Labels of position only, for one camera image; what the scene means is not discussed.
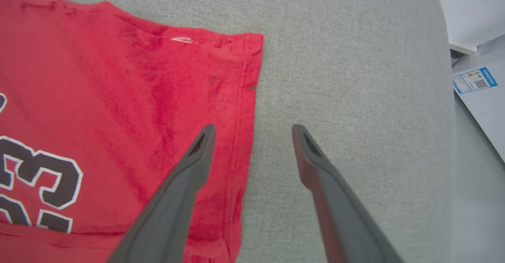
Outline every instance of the dark spot on fabric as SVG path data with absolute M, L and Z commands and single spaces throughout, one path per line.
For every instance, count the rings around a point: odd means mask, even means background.
M 174 140 L 174 134 L 171 130 L 166 131 L 166 142 L 172 142 Z
M 147 45 L 144 46 L 144 49 L 146 50 L 157 50 L 161 48 L 163 45 L 163 37 L 153 37 L 149 39 L 149 42 Z
M 153 35 L 161 36 L 167 29 L 168 26 L 159 26 L 157 28 L 152 28 L 150 32 Z
M 222 45 L 223 45 L 223 40 L 219 40 L 219 41 L 216 43 L 216 45 L 214 45 L 214 47 L 216 47 L 216 48 L 218 48 L 218 49 L 219 49 L 219 48 L 221 48 L 221 47 L 222 47 Z
M 261 55 L 261 51 L 262 51 L 262 48 L 260 47 L 259 49 L 256 49 L 256 51 L 252 52 L 251 56 L 252 55 L 256 55 L 256 54 L 260 54 Z
M 68 17 L 75 17 L 77 15 L 77 10 L 71 9 L 70 11 L 67 11 L 65 15 L 67 15 Z

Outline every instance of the number 3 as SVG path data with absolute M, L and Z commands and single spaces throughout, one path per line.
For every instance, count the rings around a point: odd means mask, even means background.
M 56 175 L 52 187 L 40 187 L 40 200 L 55 209 L 61 210 L 74 204 L 79 194 L 82 171 L 73 159 L 60 157 L 32 148 L 6 136 L 0 136 L 0 187 L 14 188 L 14 172 L 7 169 L 6 159 L 16 161 L 15 173 L 19 180 L 34 187 L 43 172 Z M 31 225 L 23 204 L 0 194 L 0 211 L 4 212 L 12 224 Z M 39 211 L 37 226 L 70 233 L 72 219 L 52 211 Z

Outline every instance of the white surface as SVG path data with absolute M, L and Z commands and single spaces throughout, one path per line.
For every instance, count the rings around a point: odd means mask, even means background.
M 453 40 L 449 40 L 449 47 L 466 55 L 473 55 L 477 52 L 477 46 L 467 46 Z
M 505 34 L 505 0 L 440 0 L 449 40 L 474 47 Z
M 453 68 L 453 76 L 482 67 L 494 77 L 496 87 L 460 94 L 496 151 L 505 157 L 505 36 L 487 42 L 479 54 L 464 57 Z
M 505 262 L 505 164 L 456 96 L 452 262 Z

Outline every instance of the blue label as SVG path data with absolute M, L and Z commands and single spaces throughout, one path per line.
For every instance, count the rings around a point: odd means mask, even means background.
M 486 67 L 453 76 L 453 86 L 459 93 L 496 87 L 498 84 Z

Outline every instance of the white outline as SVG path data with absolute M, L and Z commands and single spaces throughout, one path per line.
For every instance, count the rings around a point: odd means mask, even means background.
M 27 149 L 30 151 L 30 153 L 32 154 L 32 156 L 36 156 L 36 155 L 39 155 L 39 154 L 42 154 L 42 155 L 46 155 L 48 157 L 53 157 L 55 159 L 61 159 L 61 160 L 64 160 L 64 161 L 69 161 L 71 162 L 73 165 L 74 165 L 74 168 L 76 169 L 79 177 L 77 179 L 77 185 L 75 187 L 75 191 L 74 191 L 74 195 L 72 196 L 72 200 L 70 200 L 69 202 L 61 205 L 60 207 L 56 207 L 56 206 L 53 206 L 52 204 L 49 204 L 47 202 L 44 201 L 43 199 L 43 192 L 44 191 L 49 191 L 49 192 L 54 192 L 56 191 L 56 188 L 58 187 L 58 185 L 60 184 L 60 180 L 61 180 L 61 173 L 58 173 L 58 172 L 54 172 L 54 171 L 51 171 L 49 170 L 48 168 L 43 168 L 43 167 L 40 167 L 37 174 L 35 175 L 35 177 L 33 177 L 33 180 L 31 182 L 28 182 L 24 179 L 22 179 L 21 177 L 19 177 L 19 174 L 18 174 L 18 169 L 19 169 L 19 166 L 21 166 L 21 164 L 19 164 L 18 166 L 16 166 L 15 168 L 15 172 L 16 172 L 16 176 L 19 180 L 21 180 L 22 182 L 28 184 L 29 186 L 31 187 L 35 187 L 36 185 L 36 182 L 38 180 L 38 178 L 40 177 L 40 175 L 42 174 L 42 172 L 47 172 L 47 173 L 50 173 L 50 174 L 53 174 L 53 175 L 56 175 L 56 181 L 54 182 L 53 186 L 52 187 L 45 187 L 45 186 L 41 186 L 40 189 L 39 189 L 39 192 L 38 192 L 38 196 L 40 198 L 40 201 L 42 201 L 42 203 L 50 206 L 50 207 L 53 207 L 55 209 L 58 209 L 58 210 L 61 210 L 61 209 L 64 209 L 72 204 L 74 204 L 77 200 L 77 196 L 79 195 L 79 191 L 81 189 L 81 182 L 82 182 L 82 176 L 83 176 L 83 173 L 81 171 L 81 168 L 79 168 L 79 166 L 77 165 L 77 162 L 75 162 L 75 160 L 73 159 L 69 159 L 68 157 L 60 157 L 59 155 L 53 155 L 52 153 L 49 153 L 49 152 L 45 152 L 43 150 L 38 150 L 38 151 L 33 151 L 32 148 L 30 148 L 29 146 L 21 143 L 20 141 L 18 140 L 15 140 L 15 139 L 12 139 L 12 138 L 9 138 L 7 136 L 0 136 L 0 140 L 7 140 L 7 141 L 10 141 L 10 142 L 13 142 L 15 144 L 18 144 L 20 146 L 22 146 L 23 148 Z
M 44 226 L 44 225 L 40 224 L 40 221 L 42 220 L 42 215 L 44 213 L 48 213 L 50 215 L 57 216 L 58 218 L 63 218 L 65 220 L 68 220 L 69 223 L 68 223 L 67 233 L 70 233 L 72 231 L 72 223 L 74 221 L 72 218 L 68 218 L 66 216 L 62 216 L 62 215 L 60 215 L 58 213 L 55 213 L 55 212 L 52 212 L 52 211 L 48 211 L 48 210 L 44 210 L 44 209 L 40 209 L 38 211 L 38 218 L 37 218 L 37 225 L 36 226 L 38 226 L 40 228 L 43 228 L 43 229 L 49 229 L 48 226 Z
M 6 153 L 4 153 L 3 158 L 4 158 L 4 171 L 11 175 L 11 184 L 9 184 L 9 186 L 5 186 L 4 184 L 0 184 L 0 187 L 7 189 L 7 190 L 12 190 L 14 188 L 15 177 L 14 177 L 14 172 L 7 169 L 7 159 L 10 159 L 12 161 L 16 161 L 16 166 L 15 166 L 14 170 L 16 170 L 18 168 L 18 166 L 20 166 L 23 161 L 20 159 L 17 159 L 16 157 L 11 156 L 11 155 L 7 155 Z
M 0 95 L 5 98 L 4 103 L 2 104 L 2 106 L 0 106 L 0 112 L 2 112 L 2 110 L 4 110 L 5 106 L 7 105 L 7 96 L 5 96 L 5 94 L 3 94 L 1 92 L 0 92 Z
M 15 200 L 11 197 L 8 197 L 8 196 L 5 196 L 3 194 L 0 194 L 0 197 L 4 197 L 6 198 L 7 200 L 11 201 L 11 202 L 14 202 L 14 203 L 17 203 L 21 209 L 23 210 L 23 214 L 25 215 L 25 218 L 26 218 L 26 221 L 28 222 L 28 225 L 31 226 L 31 220 L 30 220 L 30 217 L 28 216 L 28 213 L 26 212 L 26 209 L 25 209 L 25 206 L 23 205 L 23 203 L 21 203 L 20 201 L 18 200 Z M 9 220 L 9 223 L 12 224 L 12 218 L 11 218 L 11 215 L 9 214 L 9 212 L 5 209 L 0 209 L 0 211 L 4 212 L 5 215 L 7 216 L 7 220 Z

